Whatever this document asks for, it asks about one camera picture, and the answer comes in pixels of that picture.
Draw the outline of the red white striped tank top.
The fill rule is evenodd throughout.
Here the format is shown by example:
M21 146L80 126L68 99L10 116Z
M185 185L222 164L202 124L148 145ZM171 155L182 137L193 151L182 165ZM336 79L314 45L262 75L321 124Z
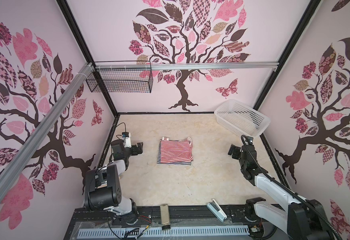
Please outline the red white striped tank top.
M170 140L163 137L159 143L157 161L180 162L193 161L193 141L190 137L183 140Z

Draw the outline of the navy white striped tank top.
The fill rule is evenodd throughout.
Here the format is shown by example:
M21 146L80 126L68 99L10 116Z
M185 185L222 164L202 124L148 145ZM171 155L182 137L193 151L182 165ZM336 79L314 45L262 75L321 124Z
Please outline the navy white striped tank top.
M186 165L186 166L190 166L192 164L193 161L180 161L180 162L166 162L166 161L160 161L158 160L157 161L157 164L160 164L160 165L174 165L174 166L177 166L177 165Z

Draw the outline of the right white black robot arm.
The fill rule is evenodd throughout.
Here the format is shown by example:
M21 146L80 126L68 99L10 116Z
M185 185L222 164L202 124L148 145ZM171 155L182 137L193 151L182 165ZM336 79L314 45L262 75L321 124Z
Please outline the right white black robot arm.
M249 221L266 220L274 226L261 237L262 240L268 240L277 230L284 232L290 240L341 239L320 202L308 200L276 181L258 163L253 138L242 135L241 141L241 147L230 146L229 156L239 161L241 173L247 181L278 204L276 207L261 197L246 201L245 216Z

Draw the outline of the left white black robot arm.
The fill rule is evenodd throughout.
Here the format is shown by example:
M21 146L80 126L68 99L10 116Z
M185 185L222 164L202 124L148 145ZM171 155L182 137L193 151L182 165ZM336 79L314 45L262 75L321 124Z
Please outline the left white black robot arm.
M129 158L143 153L144 143L126 146L123 140L111 142L109 164L90 170L85 176L84 207L88 211L111 212L132 225L138 221L138 208L122 195L120 175L129 167Z

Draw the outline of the white plastic laundry basket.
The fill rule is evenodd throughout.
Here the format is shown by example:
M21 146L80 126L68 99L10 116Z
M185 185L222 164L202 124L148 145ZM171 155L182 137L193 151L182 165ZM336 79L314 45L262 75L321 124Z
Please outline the white plastic laundry basket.
M214 114L218 124L239 137L257 138L271 123L270 118L237 100L225 101Z

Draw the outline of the white stapler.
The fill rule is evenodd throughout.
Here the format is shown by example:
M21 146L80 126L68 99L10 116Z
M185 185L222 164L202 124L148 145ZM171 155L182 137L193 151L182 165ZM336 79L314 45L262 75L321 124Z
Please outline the white stapler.
M207 208L214 214L214 216L223 223L227 219L226 213L223 211L221 206L216 202L215 199L212 199L211 202L207 203Z

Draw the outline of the silver rear aluminium bar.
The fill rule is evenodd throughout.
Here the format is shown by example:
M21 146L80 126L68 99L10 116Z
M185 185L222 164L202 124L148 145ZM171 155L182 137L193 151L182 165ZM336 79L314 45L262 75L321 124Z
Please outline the silver rear aluminium bar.
M276 69L278 62L243 62L243 63L202 63L202 64L120 64L120 65L100 65L97 63L96 69L141 69L152 71L167 71L167 70L212 70L212 69Z

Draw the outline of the silver aluminium bar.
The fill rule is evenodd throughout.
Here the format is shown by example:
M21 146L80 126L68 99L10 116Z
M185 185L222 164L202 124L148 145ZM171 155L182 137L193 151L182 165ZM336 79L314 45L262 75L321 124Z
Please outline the silver aluminium bar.
M243 62L243 63L202 63L202 64L120 64L120 65L100 65L97 63L96 69L141 69L152 71L167 71L167 70L212 70L212 69L276 69L278 62Z
M41 123L36 127L35 132L27 139L25 144L22 145L14 159L7 165L4 171L0 174L0 202L5 197L7 192L13 186L17 177L22 173L26 164L30 161L33 154L41 145L47 134L61 116L63 110L68 106L70 99L75 95L81 84L87 79L87 77L93 72L94 64L86 63L80 69L71 83L53 105Z

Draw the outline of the silver left aluminium bar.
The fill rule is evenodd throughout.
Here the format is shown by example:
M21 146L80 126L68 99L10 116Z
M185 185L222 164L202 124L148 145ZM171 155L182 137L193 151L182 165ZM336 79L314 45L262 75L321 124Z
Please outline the silver left aluminium bar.
M22 145L14 159L7 165L4 171L0 174L0 202L5 197L7 192L13 186L17 177L22 173L26 164L30 161L33 154L41 145L47 134L61 116L63 110L68 106L70 99L75 95L81 84L87 79L87 77L93 72L94 64L86 63L80 69L71 83L53 105L41 123L36 127L35 132L27 139L25 144Z

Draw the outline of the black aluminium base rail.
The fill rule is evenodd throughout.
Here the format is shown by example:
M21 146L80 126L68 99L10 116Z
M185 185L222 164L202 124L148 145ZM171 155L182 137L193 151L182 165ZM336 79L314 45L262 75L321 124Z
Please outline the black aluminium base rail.
M266 220L256 216L246 217L246 205L221 205L224 213L227 215L227 219L234 223L247 224L250 222L260 223ZM138 206L133 208L134 213L138 213L139 216L149 218L152 221L159 221L161 219L159 206ZM206 205L197 206L169 206L170 220L196 220L196 219L213 219L217 217L208 209ZM70 223L75 222L90 222L107 220L113 220L114 213L101 212L101 211L88 211L85 208L75 209Z

